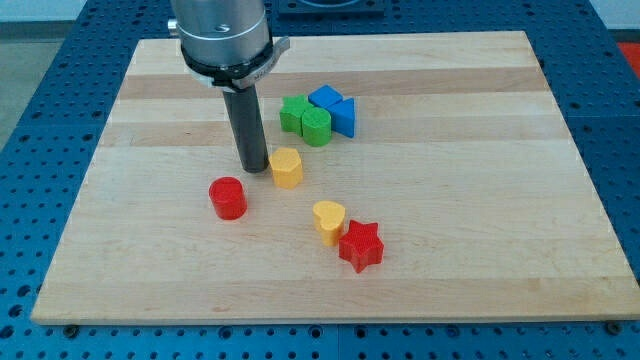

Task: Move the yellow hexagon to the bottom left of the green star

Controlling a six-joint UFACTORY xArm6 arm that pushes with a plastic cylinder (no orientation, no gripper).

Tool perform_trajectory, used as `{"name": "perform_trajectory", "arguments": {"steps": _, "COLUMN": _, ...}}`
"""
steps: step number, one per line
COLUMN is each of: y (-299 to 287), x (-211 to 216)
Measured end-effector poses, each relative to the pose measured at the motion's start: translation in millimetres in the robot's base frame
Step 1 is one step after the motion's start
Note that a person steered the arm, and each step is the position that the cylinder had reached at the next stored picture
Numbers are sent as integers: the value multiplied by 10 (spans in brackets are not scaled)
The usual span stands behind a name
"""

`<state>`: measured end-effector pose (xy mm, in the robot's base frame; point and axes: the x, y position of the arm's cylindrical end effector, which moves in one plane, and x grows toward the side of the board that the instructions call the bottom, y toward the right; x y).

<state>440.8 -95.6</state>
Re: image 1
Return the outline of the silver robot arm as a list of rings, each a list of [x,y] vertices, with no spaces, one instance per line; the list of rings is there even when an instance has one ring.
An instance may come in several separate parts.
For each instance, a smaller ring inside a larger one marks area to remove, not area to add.
[[[290,48],[274,40],[262,0],[171,0],[170,34],[192,76],[222,91],[242,168],[269,166],[256,84]]]

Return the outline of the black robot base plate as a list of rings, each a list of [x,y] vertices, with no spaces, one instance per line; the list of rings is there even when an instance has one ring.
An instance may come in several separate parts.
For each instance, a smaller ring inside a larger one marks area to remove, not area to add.
[[[387,0],[277,0],[281,16],[383,15]]]

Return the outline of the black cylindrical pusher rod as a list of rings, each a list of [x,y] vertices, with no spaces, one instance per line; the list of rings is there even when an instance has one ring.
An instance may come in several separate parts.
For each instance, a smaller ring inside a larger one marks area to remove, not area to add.
[[[256,88],[223,92],[242,168],[260,173],[269,165],[268,150]]]

